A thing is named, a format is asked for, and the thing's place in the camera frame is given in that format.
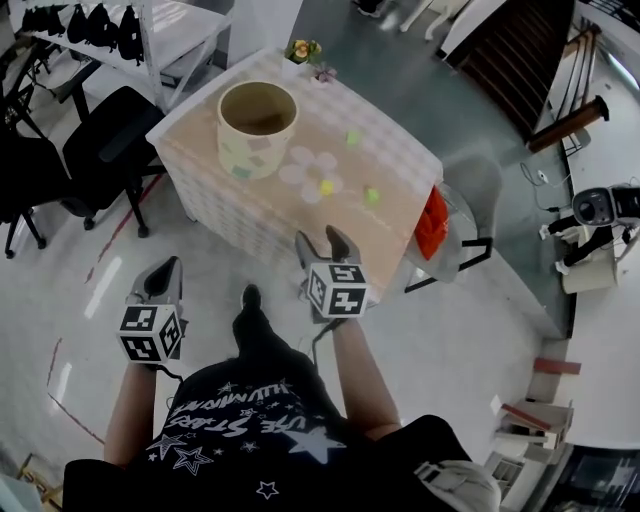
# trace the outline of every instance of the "black bag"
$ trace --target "black bag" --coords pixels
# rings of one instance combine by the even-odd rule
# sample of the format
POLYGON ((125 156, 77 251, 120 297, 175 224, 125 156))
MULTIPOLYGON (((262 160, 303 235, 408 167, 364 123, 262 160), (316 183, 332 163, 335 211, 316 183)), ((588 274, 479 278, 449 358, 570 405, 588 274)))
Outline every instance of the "black bag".
POLYGON ((127 6, 118 28, 118 50, 124 60, 136 59, 138 66, 144 62, 142 40, 140 39, 140 20, 136 18, 133 7, 127 6))
POLYGON ((22 31, 31 32, 33 30, 33 26, 33 11, 31 9, 27 9, 24 11, 24 16, 22 17, 22 31))
POLYGON ((98 4, 87 20, 87 40, 93 46, 109 46, 113 51, 118 37, 118 27, 109 19, 104 5, 98 4))
POLYGON ((61 9, 63 7, 51 7, 49 9, 49 28, 47 30, 50 36, 64 34, 65 28, 60 23, 60 17, 58 16, 58 11, 61 9))
POLYGON ((36 7, 33 11, 33 28, 37 32, 43 32, 49 28, 49 13, 44 7, 36 7))
POLYGON ((67 38, 70 43, 79 43, 87 38, 87 18, 80 4, 76 5, 69 27, 67 28, 67 38))

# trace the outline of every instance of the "cable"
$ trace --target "cable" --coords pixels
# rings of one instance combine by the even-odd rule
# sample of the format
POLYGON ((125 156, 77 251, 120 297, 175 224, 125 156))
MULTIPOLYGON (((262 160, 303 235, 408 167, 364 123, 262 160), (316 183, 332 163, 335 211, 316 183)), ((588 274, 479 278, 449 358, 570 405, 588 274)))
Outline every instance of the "cable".
MULTIPOLYGON (((563 210, 564 208, 568 208, 569 206, 571 206, 571 203, 569 203, 566 206, 551 206, 550 208, 545 208, 540 204, 540 201, 538 200, 538 188, 539 187, 543 187, 545 185, 550 185, 550 183, 547 183, 546 181, 542 181, 537 182, 535 180, 535 178, 533 177, 533 175, 531 174, 531 169, 529 169, 529 167, 527 167, 527 164, 525 164, 524 162, 520 162, 520 170, 522 171, 522 175, 524 176, 524 178, 531 184, 533 185, 533 200, 536 203, 536 207, 538 208, 538 210, 541 210, 543 212, 550 212, 550 213, 559 213, 560 210, 563 210)), ((567 176, 564 180, 562 180, 560 183, 558 183, 557 185, 552 185, 554 188, 559 187, 560 185, 562 185, 567 179, 570 178, 570 175, 567 176)))
POLYGON ((322 339, 322 337, 325 334, 337 329, 346 321, 347 321, 346 318, 334 318, 333 320, 331 320, 331 322, 329 322, 320 330, 318 335, 315 338, 313 338, 313 340, 311 340, 311 351, 313 353, 313 365, 316 367, 316 369, 318 368, 318 356, 316 353, 316 344, 322 339))
POLYGON ((560 183, 558 183, 556 185, 551 185, 551 183, 549 183, 549 185, 551 185, 553 188, 558 188, 560 185, 562 185, 565 181, 567 181, 570 178, 571 178, 571 174, 567 174, 567 177, 565 179, 563 179, 560 183))
POLYGON ((162 373, 166 374, 168 377, 179 381, 180 384, 184 384, 184 379, 182 377, 180 377, 180 375, 176 375, 175 373, 171 373, 169 370, 167 370, 166 367, 162 366, 161 364, 147 364, 145 366, 149 370, 151 370, 152 372, 160 370, 162 373))
MULTIPOLYGON (((620 226, 620 225, 621 225, 621 224, 618 224, 617 226, 612 226, 612 227, 611 227, 611 230, 613 231, 613 229, 614 229, 614 228, 617 228, 617 227, 618 227, 618 226, 620 226)), ((624 234, 624 233, 622 233, 622 234, 618 235, 615 239, 611 240, 611 242, 607 242, 606 244, 601 245, 601 246, 600 246, 600 250, 602 250, 602 251, 608 251, 609 249, 613 249, 616 245, 618 245, 618 244, 616 244, 616 242, 622 238, 622 235, 623 235, 623 234, 624 234)))

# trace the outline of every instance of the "office chair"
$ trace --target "office chair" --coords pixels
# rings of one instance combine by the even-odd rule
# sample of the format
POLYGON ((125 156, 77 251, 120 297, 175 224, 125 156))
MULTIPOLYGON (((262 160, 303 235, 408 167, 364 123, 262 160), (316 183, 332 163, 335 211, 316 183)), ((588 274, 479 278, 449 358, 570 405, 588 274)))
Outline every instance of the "office chair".
MULTIPOLYGON (((0 113, 6 103, 0 94, 0 113)), ((10 222, 5 255, 11 259, 16 226, 22 216, 38 248, 46 247, 30 216, 34 206, 59 201, 73 215, 84 217, 92 229, 98 210, 108 208, 124 190, 138 220, 138 236, 149 229, 138 207, 142 177, 166 172, 162 166, 147 166, 156 153, 144 136, 163 114, 140 94, 123 87, 89 115, 64 145, 63 154, 71 179, 55 146, 46 138, 24 138, 6 123, 0 123, 0 140, 16 156, 16 168, 4 173, 0 189, 0 222, 10 222)))
POLYGON ((145 135, 163 117, 139 93, 122 87, 100 103, 69 137, 62 153, 82 201, 81 208, 69 201, 61 204, 72 214, 85 217, 86 230, 93 228, 97 211, 111 206, 124 190, 139 224, 138 236, 149 235, 138 207, 142 177, 166 170, 148 165, 157 153, 145 135))
POLYGON ((11 241, 16 232, 20 217, 23 217, 38 243, 38 249, 44 249, 47 241, 40 236, 33 220, 32 208, 44 203, 57 201, 72 193, 71 180, 62 166, 55 146, 45 138, 22 138, 10 129, 5 121, 7 105, 0 94, 0 141, 15 156, 15 166, 7 166, 2 175, 0 187, 0 222, 9 225, 9 234, 4 253, 11 259, 15 253, 11 250, 11 241))

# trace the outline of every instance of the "table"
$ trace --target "table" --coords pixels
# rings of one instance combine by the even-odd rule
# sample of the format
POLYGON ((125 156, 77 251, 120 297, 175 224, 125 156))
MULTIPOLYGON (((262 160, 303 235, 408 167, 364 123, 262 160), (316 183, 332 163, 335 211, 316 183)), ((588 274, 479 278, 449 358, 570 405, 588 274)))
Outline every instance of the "table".
POLYGON ((360 248, 367 278, 379 299, 402 259, 442 164, 409 133, 358 94, 334 81, 324 89, 309 76, 284 81, 282 53, 264 49, 207 84, 147 136, 155 145, 187 212, 270 267, 300 273, 297 230, 329 254, 326 225, 344 231, 360 248), (240 180, 218 161, 217 102, 231 85, 265 80, 286 87, 300 118, 282 166, 299 165, 304 184, 279 172, 240 180), (309 203, 304 185, 319 186, 329 172, 335 193, 309 203), (368 202, 374 188, 379 200, 368 202))

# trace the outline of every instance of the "orange bag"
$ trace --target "orange bag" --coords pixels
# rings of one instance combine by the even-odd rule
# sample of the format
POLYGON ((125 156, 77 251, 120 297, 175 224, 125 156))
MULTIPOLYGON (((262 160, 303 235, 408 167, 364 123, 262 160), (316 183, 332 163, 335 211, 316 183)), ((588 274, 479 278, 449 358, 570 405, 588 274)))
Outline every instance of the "orange bag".
POLYGON ((447 203, 436 187, 431 190, 420 220, 415 229, 416 241, 420 252, 426 260, 430 260, 444 242, 449 231, 449 213, 447 203))

